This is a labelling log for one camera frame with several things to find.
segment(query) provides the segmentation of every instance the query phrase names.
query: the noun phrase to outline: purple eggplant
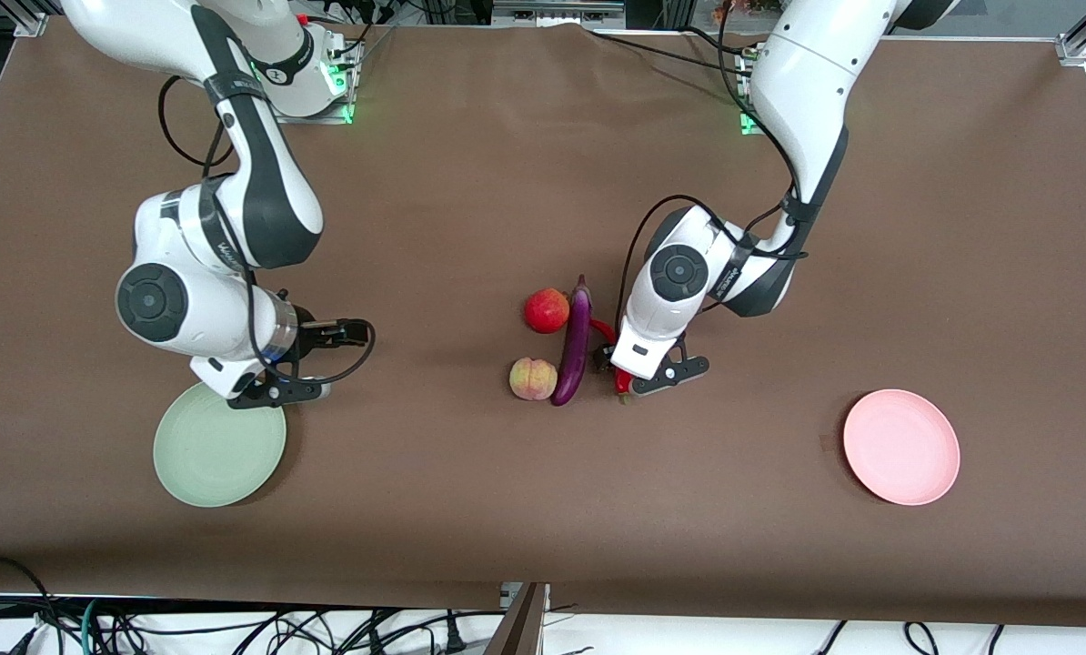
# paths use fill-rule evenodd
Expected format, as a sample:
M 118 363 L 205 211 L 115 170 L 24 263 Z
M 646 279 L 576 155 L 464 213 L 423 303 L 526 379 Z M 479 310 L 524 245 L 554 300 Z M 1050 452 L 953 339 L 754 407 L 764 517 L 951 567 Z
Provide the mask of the purple eggplant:
M 571 316 L 568 317 L 568 332 L 563 341 L 563 361 L 559 361 L 559 381 L 552 394 L 552 405 L 567 405 L 580 388 L 588 361 L 588 340 L 592 335 L 592 293 L 584 286 L 584 277 L 571 293 Z

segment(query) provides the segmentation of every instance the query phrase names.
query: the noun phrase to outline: gray floor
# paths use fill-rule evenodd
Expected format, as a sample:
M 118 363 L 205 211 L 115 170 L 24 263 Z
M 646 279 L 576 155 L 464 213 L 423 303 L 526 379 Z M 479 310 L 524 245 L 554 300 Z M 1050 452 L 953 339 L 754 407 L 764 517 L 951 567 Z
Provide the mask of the gray floor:
M 1086 13 L 1086 0 L 961 0 L 922 33 L 942 37 L 1056 37 Z

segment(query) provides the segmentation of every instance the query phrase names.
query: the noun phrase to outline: red chili pepper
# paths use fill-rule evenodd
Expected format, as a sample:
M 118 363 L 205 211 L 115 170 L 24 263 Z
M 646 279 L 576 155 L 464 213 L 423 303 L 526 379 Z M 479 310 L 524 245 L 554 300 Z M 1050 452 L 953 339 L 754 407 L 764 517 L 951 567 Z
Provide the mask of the red chili pepper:
M 608 343 L 610 344 L 617 343 L 617 336 L 615 336 L 615 330 L 613 330 L 613 327 L 610 327 L 610 325 L 602 320 L 597 320 L 596 318 L 593 318 L 592 327 L 596 328 L 596 331 L 599 332 L 601 335 L 604 335 L 604 339 L 608 340 Z M 623 401 L 623 399 L 630 396 L 631 373 L 627 373 L 627 370 L 624 370 L 623 368 L 617 368 L 617 371 L 615 373 L 615 389 L 617 390 L 617 394 L 619 395 L 621 402 Z

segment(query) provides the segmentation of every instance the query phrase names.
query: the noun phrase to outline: brown table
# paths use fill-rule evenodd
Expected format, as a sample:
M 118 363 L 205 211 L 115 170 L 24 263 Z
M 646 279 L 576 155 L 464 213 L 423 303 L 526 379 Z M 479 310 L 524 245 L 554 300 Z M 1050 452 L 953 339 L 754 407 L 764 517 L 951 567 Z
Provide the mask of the brown table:
M 556 410 L 506 390 L 512 361 L 560 350 L 525 295 L 584 273 L 609 316 L 652 202 L 743 222 L 784 166 L 714 71 L 574 26 L 399 30 L 354 125 L 286 128 L 327 229 L 261 275 L 372 319 L 376 355 L 289 411 L 280 471 L 223 509 L 155 478 L 193 376 L 112 304 L 132 211 L 199 174 L 162 141 L 162 79 L 54 20 L 0 86 L 0 554 L 52 589 L 490 606 L 539 579 L 584 610 L 1086 625 L 1086 79 L 1047 42 L 884 42 L 780 310 L 694 322 L 700 381 L 620 406 L 588 378 Z M 215 117 L 172 96 L 199 156 Z M 842 415 L 884 387 L 959 432 L 933 505 L 839 462 Z

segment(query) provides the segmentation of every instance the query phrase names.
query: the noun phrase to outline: robotic arm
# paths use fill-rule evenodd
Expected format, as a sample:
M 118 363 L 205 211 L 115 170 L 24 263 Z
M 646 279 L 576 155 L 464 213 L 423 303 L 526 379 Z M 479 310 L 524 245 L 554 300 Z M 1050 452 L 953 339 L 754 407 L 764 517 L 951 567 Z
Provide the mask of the robotic arm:
M 892 24 L 922 29 L 959 0 L 793 0 L 750 75 L 753 110 L 793 175 L 773 235 L 759 241 L 706 207 L 678 210 L 648 244 L 628 298 L 613 364 L 652 380 L 705 295 L 738 316 L 785 294 L 809 229 L 842 165 L 846 101 Z
M 190 355 L 199 378 L 237 399 L 265 362 L 298 344 L 302 319 L 311 320 L 247 281 L 244 265 L 305 261 L 321 237 L 321 206 L 277 127 L 248 51 L 218 13 L 193 0 L 66 0 L 64 9 L 78 34 L 110 58 L 201 84 L 231 138 L 240 161 L 233 175 L 140 204 L 135 262 L 118 282 L 115 307 L 132 335 Z

